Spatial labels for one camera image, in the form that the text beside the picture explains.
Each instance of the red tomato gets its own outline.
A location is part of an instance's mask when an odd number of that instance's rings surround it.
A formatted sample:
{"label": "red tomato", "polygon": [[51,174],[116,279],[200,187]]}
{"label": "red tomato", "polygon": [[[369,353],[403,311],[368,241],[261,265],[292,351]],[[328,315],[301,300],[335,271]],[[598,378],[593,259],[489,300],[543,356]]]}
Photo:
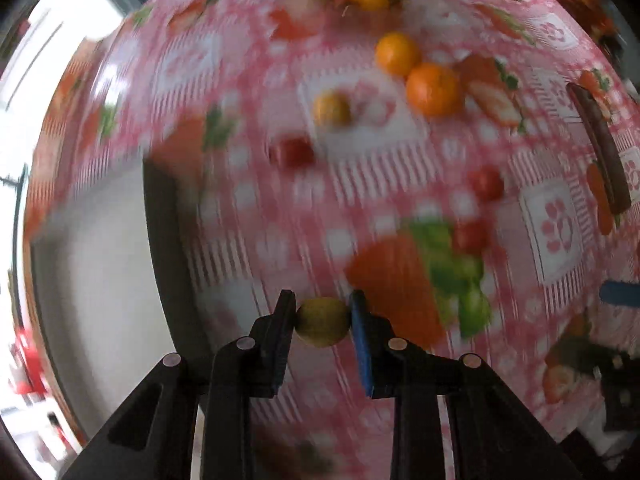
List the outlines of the red tomato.
{"label": "red tomato", "polygon": [[480,202],[493,202],[504,196],[504,181],[495,166],[483,166],[470,173],[468,179]]}
{"label": "red tomato", "polygon": [[269,147],[269,160],[281,170],[299,170],[311,166],[316,154],[308,137],[285,137]]}
{"label": "red tomato", "polygon": [[470,220],[453,228],[451,247],[458,254],[481,256],[490,238],[489,226],[483,219]]}

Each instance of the metal pin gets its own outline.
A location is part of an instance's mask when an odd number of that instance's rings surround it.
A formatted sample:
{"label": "metal pin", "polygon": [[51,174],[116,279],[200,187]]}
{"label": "metal pin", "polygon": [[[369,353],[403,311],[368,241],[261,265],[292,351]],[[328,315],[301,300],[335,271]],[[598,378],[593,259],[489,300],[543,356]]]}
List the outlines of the metal pin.
{"label": "metal pin", "polygon": [[631,406],[631,392],[629,390],[622,390],[620,392],[620,404],[625,408]]}
{"label": "metal pin", "polygon": [[482,365],[482,359],[476,354],[467,354],[462,358],[462,362],[469,368],[479,368]]}
{"label": "metal pin", "polygon": [[176,352],[171,352],[162,358],[162,364],[168,368],[179,365],[180,361],[182,361],[182,358]]}
{"label": "metal pin", "polygon": [[389,340],[387,345],[392,350],[396,350],[396,351],[401,352],[402,350],[404,350],[407,347],[407,342],[404,339],[402,339],[401,337],[394,337],[394,338]]}
{"label": "metal pin", "polygon": [[613,359],[611,361],[613,362],[613,367],[616,370],[620,370],[625,365],[622,361],[622,357],[620,357],[619,355],[613,356]]}
{"label": "metal pin", "polygon": [[253,337],[241,337],[236,341],[236,346],[241,350],[250,350],[255,346],[255,339]]}

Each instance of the brown bar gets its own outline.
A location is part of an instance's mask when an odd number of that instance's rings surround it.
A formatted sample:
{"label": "brown bar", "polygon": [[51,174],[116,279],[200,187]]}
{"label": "brown bar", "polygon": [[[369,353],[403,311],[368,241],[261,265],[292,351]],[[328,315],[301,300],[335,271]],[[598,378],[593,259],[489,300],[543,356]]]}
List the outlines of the brown bar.
{"label": "brown bar", "polygon": [[625,170],[620,161],[616,143],[611,137],[607,121],[602,115],[598,103],[591,93],[575,83],[568,83],[566,91],[575,104],[587,130],[603,172],[602,179],[609,200],[611,213],[619,215],[631,207],[629,186],[626,183]]}

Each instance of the tablecloth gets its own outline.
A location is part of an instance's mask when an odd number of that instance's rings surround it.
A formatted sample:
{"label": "tablecloth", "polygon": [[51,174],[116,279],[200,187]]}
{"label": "tablecloth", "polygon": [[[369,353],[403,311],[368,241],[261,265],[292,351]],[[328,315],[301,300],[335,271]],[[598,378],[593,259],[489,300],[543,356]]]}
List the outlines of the tablecloth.
{"label": "tablecloth", "polygon": [[[374,65],[377,38],[316,33],[282,0],[152,0],[65,73],[34,154],[26,240],[51,208],[124,160],[168,164],[183,185],[184,249],[217,347],[268,314],[283,288],[299,301],[346,297],[348,261],[405,219],[490,216],[481,290],[492,321],[470,339],[454,324],[431,351],[480,354],[560,439],[602,400],[597,383],[574,377],[570,394],[548,402],[553,343],[585,311],[590,337],[609,346],[628,348],[640,328],[634,311],[597,295],[606,278],[639,278],[640,114],[554,0],[411,0],[402,15],[426,59],[497,60],[516,80],[520,126],[500,126],[469,97],[463,114],[425,119],[402,82]],[[587,183],[595,154],[564,89],[593,69],[607,82],[633,201],[609,235]],[[365,119],[348,134],[318,135],[322,157],[311,171],[274,168],[270,142],[315,135],[312,100],[331,88],[348,92]],[[478,204],[465,178],[486,163],[506,181],[491,206]],[[315,349],[294,337],[280,393],[252,409],[292,455],[313,442],[332,478],[388,474],[393,405],[364,397],[348,338]]]}

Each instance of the table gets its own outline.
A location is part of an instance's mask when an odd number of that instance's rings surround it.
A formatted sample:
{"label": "table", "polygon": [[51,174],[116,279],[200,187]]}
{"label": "table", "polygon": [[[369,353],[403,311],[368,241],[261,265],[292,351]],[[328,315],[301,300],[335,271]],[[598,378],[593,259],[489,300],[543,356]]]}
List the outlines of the table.
{"label": "table", "polygon": [[[605,278],[640,278],[640,114],[553,0],[412,0],[403,12],[428,59],[495,57],[517,78],[521,127],[500,126],[470,98],[464,114],[425,120],[408,108],[402,82],[375,68],[376,38],[315,34],[281,0],[152,0],[109,38],[83,45],[65,73],[34,154],[26,239],[57,203],[150,156],[183,185],[184,249],[202,322],[220,346],[267,314],[282,288],[299,300],[346,297],[353,254],[403,219],[489,216],[481,290],[492,321],[466,340],[453,324],[432,351],[480,354],[561,439],[601,399],[596,383],[575,377],[564,377],[561,399],[545,395],[552,344],[585,310],[591,338],[609,346],[628,348],[640,328],[634,311],[597,297]],[[564,90],[593,68],[610,82],[603,99],[633,200],[606,236],[586,179],[594,151]],[[276,170],[267,145],[313,132],[310,103],[335,87],[366,120],[318,139],[313,170]],[[506,180],[490,208],[465,179],[487,162]],[[278,397],[253,409],[283,453],[295,457],[310,440],[336,478],[388,470],[392,404],[364,398],[349,339],[320,350],[294,337]]]}

